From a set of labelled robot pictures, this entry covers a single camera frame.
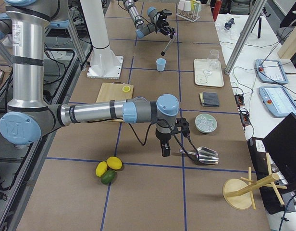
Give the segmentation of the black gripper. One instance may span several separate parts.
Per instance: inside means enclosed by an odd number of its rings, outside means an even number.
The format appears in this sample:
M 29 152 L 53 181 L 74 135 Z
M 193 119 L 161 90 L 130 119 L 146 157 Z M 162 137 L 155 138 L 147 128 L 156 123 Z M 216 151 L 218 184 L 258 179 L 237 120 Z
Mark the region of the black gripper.
M 170 10 L 162 10 L 157 12 L 156 26 L 160 33 L 169 36 L 171 39 L 174 39 L 176 38 L 175 28 L 171 28 L 167 22 L 167 17 L 170 15 L 172 15 Z
M 190 135 L 189 123 L 186 118 L 176 118 L 171 125 L 167 120 L 159 118 L 156 124 L 156 137 L 160 140 L 161 155 L 170 156 L 171 148 L 168 144 L 173 134 L 182 133 L 185 138 Z

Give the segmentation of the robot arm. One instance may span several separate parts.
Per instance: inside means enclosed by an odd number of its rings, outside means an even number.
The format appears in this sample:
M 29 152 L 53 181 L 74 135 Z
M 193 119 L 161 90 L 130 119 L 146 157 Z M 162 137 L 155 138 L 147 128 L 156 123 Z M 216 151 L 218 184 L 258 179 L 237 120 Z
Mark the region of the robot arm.
M 147 14 L 150 21 L 145 24 L 145 19 L 138 13 L 135 2 L 136 0 L 123 0 L 123 6 L 133 20 L 136 34 L 140 39 L 152 32 L 160 32 L 165 36 L 169 36 L 170 39 L 173 39 L 176 36 L 175 28 L 171 27 L 167 22 L 167 17 L 172 15 L 170 10 L 164 9 L 157 11 L 155 7 L 149 7 Z
M 189 138 L 189 123 L 178 118 L 179 102 L 171 94 L 163 94 L 156 101 L 143 97 L 110 100 L 91 104 L 69 104 L 67 90 L 74 89 L 74 80 L 67 80 L 59 93 L 59 99 L 48 104 L 44 100 L 44 51 L 45 29 L 59 17 L 68 16 L 67 0 L 4 0 L 6 13 L 12 21 L 12 76 L 13 94 L 7 103 L 7 113 L 0 118 L 0 133 L 17 146 L 30 145 L 43 136 L 70 124 L 98 123 L 120 120 L 129 124 L 142 146 L 146 145 L 151 125 L 156 125 L 156 138 L 160 140 L 163 157 L 171 152 L 169 140 L 182 133 Z M 161 32 L 171 38 L 176 31 L 167 21 L 170 10 L 148 9 L 150 24 L 142 23 L 135 6 L 136 0 L 123 0 L 123 5 L 137 26 L 137 36 L 142 38 L 151 32 Z M 89 77 L 118 79 L 123 65 L 123 56 L 116 56 L 110 48 L 101 0 L 81 0 L 81 8 L 90 37 Z M 141 142 L 133 126 L 135 123 L 149 123 L 145 141 Z

